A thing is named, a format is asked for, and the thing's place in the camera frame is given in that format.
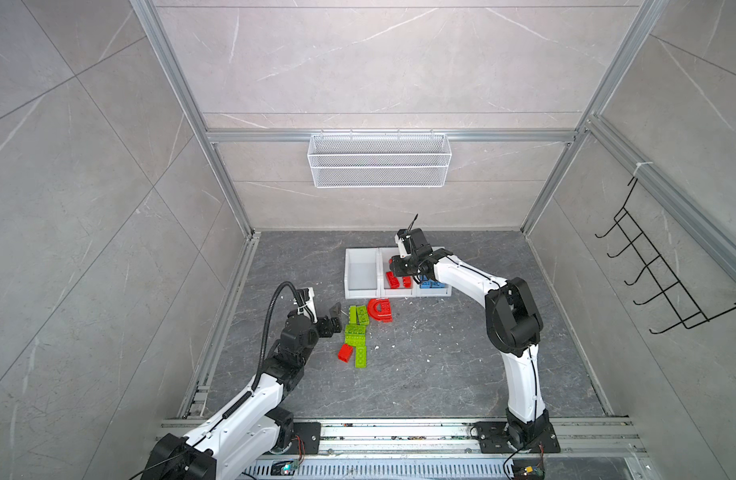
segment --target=green building block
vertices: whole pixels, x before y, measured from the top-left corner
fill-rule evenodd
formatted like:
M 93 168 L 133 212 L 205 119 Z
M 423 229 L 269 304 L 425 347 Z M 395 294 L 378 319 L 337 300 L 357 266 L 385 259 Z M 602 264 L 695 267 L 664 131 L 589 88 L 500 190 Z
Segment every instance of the green building block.
M 368 327 L 365 325 L 352 325 L 351 323 L 344 327 L 344 333 L 349 335 L 364 335 L 365 332 L 368 330 Z
M 357 307 L 357 318 L 359 319 L 360 325 L 368 325 L 370 323 L 370 317 L 368 316 L 368 307 L 360 305 Z
M 349 346 L 365 346 L 365 335 L 358 335 L 357 333 L 347 333 L 344 335 L 344 343 Z
M 355 367 L 364 369 L 368 366 L 368 347 L 358 346 L 355 348 Z

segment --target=black corrugated hose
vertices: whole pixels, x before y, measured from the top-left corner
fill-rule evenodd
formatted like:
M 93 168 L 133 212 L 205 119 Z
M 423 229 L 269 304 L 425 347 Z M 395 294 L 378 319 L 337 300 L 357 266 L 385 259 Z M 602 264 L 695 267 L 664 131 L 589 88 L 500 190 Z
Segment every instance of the black corrugated hose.
M 272 295 L 272 301 L 269 302 L 269 308 L 267 308 L 267 316 L 264 317 L 264 331 L 261 333 L 261 351 L 259 352 L 259 366 L 256 369 L 256 378 L 253 379 L 253 385 L 250 386 L 250 389 L 253 391 L 256 391 L 256 387 L 259 386 L 261 372 L 264 370 L 264 360 L 266 360 L 267 358 L 267 336 L 269 336 L 269 322 L 272 321 L 272 312 L 274 311 L 274 305 L 275 303 L 277 303 L 277 298 L 279 297 L 279 294 L 283 292 L 283 289 L 285 287 L 290 288 L 290 290 L 293 292 L 293 298 L 296 299 L 296 303 L 299 304 L 299 307 L 305 306 L 304 298 L 301 296 L 299 291 L 296 290 L 296 287 L 293 286 L 293 283 L 285 281 L 283 283 L 280 283 L 277 286 L 277 289 L 275 289 L 274 294 Z

